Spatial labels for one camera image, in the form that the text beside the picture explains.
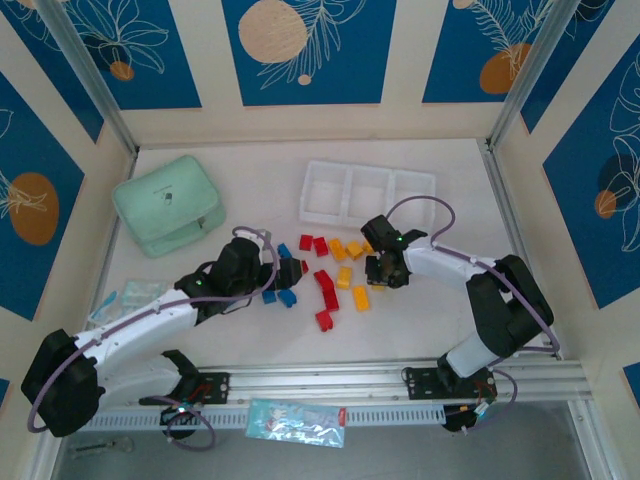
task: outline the building block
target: building block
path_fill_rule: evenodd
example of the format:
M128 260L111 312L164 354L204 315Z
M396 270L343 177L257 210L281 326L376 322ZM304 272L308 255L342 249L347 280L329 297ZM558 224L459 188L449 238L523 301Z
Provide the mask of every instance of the building block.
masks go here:
M349 287L351 286L352 273L353 270L351 270L351 267L340 267L338 279L336 280L336 287L341 288L342 290L349 290Z
M324 237L318 237L313 239L313 247L316 250L316 255L319 257L324 257L329 254L329 249L327 248L327 242L324 241Z
M341 262L347 258L347 252L344 251L344 247L339 238L329 240L329 250L331 250L331 255L333 255L336 262Z
M305 252L311 251L311 246L313 245L313 237L311 235L300 235L300 250L304 250Z
M373 250L373 247L366 240L362 242L362 249L367 255L373 255L374 253L376 253L375 250Z
M318 322L318 326L320 326L320 330L323 332L333 328L333 320L326 310L316 313L316 321Z
M327 307L327 312L336 312L340 310L340 304L338 304L338 296L335 290L325 290L322 292L324 296L324 305Z
M349 245L347 245L347 255L351 257L351 260L357 260L362 256L363 253L364 250L362 250L362 247L358 242L351 242Z
M320 288L323 292L327 290L333 290L333 280L331 280L331 277L326 271L317 271L313 274L313 276L316 277L316 281L318 282L318 285L320 285Z
M359 312L364 312L371 308L369 297L367 296L367 289L364 285L353 287L353 300L356 302L356 310Z
M280 290L278 292L278 298L282 303L285 304L287 308L293 307L296 303L298 303L298 299L296 298L295 293L293 293L289 289Z
M291 255L291 252L284 243L278 245L278 255L280 255L280 258L293 258L293 255Z
M262 292L262 301L265 305L269 305L270 303L275 303L276 301L276 292L272 290L265 290Z

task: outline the gray floor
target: gray floor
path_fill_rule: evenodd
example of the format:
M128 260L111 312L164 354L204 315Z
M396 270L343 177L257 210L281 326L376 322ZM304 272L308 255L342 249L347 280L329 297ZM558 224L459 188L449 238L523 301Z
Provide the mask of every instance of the gray floor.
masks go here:
M122 434L76 434L87 444ZM215 450L190 453L157 432L125 434L133 453L62 455L56 480L553 480L589 478L566 405L517 405L505 418L467 437L440 426L370 427L346 431L343 449L254 440L218 432ZM205 442L198 433L190 441Z

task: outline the white plastic tray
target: white plastic tray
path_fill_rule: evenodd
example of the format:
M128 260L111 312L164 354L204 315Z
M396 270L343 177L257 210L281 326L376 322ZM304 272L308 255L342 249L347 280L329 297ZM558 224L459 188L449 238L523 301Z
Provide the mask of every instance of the white plastic tray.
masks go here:
M435 195L429 173L312 160L307 167L299 218L304 222L361 228L373 217L412 195ZM435 202L416 201L393 214L400 231L417 228L432 233Z

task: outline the mint green case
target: mint green case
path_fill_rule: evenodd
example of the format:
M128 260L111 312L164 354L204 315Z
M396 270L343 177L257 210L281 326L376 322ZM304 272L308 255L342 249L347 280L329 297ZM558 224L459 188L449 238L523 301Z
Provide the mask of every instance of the mint green case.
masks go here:
M218 190L190 155L118 185L113 203L149 257L204 237L226 218Z

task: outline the white floor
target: white floor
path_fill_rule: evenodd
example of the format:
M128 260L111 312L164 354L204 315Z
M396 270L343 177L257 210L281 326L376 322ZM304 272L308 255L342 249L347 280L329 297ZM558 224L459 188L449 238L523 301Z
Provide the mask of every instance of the white floor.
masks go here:
M450 202L458 221L441 241L483 256L510 253L496 202L475 140L415 140L363 142L299 142L143 150L135 175L181 155L194 155L219 187L227 221L205 239L158 259L139 250L125 228L120 229L105 292L121 288L127 279L175 281L201 263L215 260L237 225L266 228L275 244L284 242L293 255L307 260L312 272L321 268L335 278L338 264L331 256L318 259L297 248L301 233L343 242L361 239L357 229L302 224L298 204L309 159L361 163L429 172L436 175L437 195ZM436 228L447 221L437 209ZM352 285L365 284L364 260L354 267ZM196 365L255 365L386 360L439 357L473 329L466 293L438 282L411 277L403 289L368 290L372 310L357 313L350 291L338 290L341 309L335 328L321 333L314 315L323 309L312 275L293 289L298 304L253 304L228 316L216 316L177 336L161 349L178 348Z

